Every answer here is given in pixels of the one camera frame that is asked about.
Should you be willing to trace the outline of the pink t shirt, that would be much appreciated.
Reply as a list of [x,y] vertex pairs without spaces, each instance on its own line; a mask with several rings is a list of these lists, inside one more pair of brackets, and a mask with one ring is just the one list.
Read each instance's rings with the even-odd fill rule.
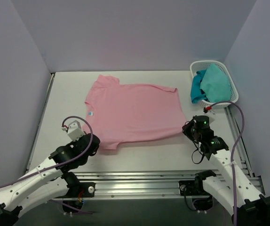
[[154,84],[121,84],[99,75],[85,100],[86,120],[105,150],[181,133],[186,118],[177,88]]

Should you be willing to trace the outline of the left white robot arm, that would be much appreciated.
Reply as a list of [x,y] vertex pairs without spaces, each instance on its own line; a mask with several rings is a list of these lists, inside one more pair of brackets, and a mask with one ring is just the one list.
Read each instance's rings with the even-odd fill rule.
[[83,135],[56,148],[22,181],[0,188],[0,226],[13,226],[29,210],[57,197],[75,197],[82,190],[72,170],[85,165],[99,148],[96,135]]

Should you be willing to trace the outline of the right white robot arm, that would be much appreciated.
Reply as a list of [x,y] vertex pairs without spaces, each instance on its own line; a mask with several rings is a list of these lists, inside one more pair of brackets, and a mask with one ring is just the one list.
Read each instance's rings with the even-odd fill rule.
[[212,170],[197,173],[193,189],[215,198],[230,214],[236,226],[270,226],[270,196],[262,194],[231,157],[225,141],[210,128],[209,117],[193,116],[183,126],[183,134],[220,172],[221,182]]

